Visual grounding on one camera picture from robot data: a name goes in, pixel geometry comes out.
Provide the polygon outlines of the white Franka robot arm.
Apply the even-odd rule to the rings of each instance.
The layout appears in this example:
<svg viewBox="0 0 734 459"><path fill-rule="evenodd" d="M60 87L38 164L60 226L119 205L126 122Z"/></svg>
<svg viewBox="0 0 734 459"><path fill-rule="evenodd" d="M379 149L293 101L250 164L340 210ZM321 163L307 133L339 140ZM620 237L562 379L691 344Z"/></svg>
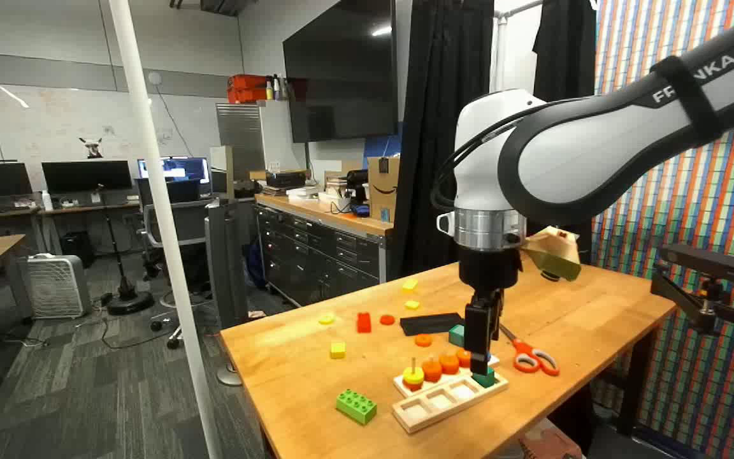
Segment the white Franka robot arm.
<svg viewBox="0 0 734 459"><path fill-rule="evenodd" d="M459 274L473 287L463 314L472 367L487 367L532 221L586 221L645 171L732 126L734 24L609 93L543 101L516 88L463 103L430 201L442 209L436 226L459 245Z"/></svg>

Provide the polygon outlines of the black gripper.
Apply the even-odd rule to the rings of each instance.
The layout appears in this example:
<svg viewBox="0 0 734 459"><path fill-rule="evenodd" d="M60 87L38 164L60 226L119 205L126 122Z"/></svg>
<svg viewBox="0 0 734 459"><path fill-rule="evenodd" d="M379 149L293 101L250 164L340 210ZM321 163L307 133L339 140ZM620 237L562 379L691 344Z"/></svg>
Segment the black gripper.
<svg viewBox="0 0 734 459"><path fill-rule="evenodd" d="M516 283L521 269L516 249L459 251L459 278L472 287L472 303L463 314L463 349L472 354L472 370L487 372L491 344L500 339L505 289Z"/></svg>

